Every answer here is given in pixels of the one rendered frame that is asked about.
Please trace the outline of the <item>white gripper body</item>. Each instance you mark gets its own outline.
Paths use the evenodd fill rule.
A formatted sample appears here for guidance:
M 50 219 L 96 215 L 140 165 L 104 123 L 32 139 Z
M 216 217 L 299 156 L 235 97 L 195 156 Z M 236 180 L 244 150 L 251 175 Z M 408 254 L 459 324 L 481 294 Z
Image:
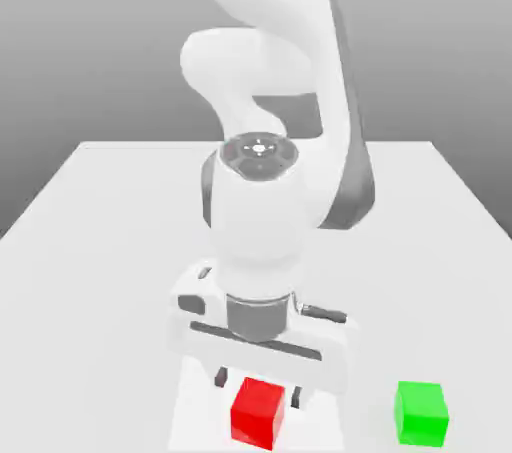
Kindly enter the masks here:
M 227 366 L 333 394 L 347 388 L 353 332 L 341 324 L 291 314 L 289 328 L 277 339 L 251 343 L 198 316 L 172 313 L 168 334 L 172 350 L 213 370 Z

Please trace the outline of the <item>small red cube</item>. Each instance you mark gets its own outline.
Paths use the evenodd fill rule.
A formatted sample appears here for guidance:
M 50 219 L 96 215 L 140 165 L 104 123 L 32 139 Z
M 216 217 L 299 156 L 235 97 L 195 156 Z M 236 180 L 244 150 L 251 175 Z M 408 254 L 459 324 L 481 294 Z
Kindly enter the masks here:
M 230 409 L 231 438 L 272 451 L 285 403 L 284 387 L 245 377 Z

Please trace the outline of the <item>small green cube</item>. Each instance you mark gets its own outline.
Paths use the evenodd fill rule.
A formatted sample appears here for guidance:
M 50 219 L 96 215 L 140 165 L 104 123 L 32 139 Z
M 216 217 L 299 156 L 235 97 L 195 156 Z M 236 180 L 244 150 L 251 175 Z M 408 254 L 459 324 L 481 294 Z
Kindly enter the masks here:
M 399 381 L 394 421 L 400 444 L 442 447 L 450 416 L 441 385 Z

